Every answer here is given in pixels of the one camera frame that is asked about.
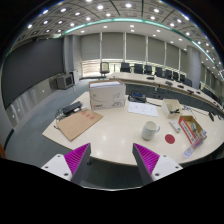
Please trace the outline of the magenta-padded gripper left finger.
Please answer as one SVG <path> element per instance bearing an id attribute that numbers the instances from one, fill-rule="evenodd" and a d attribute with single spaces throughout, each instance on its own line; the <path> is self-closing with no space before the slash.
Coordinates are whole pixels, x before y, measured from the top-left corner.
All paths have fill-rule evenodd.
<path id="1" fill-rule="evenodd" d="M 87 143 L 66 155 L 56 154 L 42 166 L 42 169 L 79 185 L 90 160 L 90 154 L 91 144 Z"/>

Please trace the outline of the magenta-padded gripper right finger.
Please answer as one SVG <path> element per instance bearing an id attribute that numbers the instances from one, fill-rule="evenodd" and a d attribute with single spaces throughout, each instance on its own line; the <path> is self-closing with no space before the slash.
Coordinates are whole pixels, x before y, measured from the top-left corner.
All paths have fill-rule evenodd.
<path id="1" fill-rule="evenodd" d="M 144 185 L 164 178 L 182 169 L 182 167 L 169 156 L 159 155 L 137 143 L 133 144 L 132 153 L 135 157 Z"/>

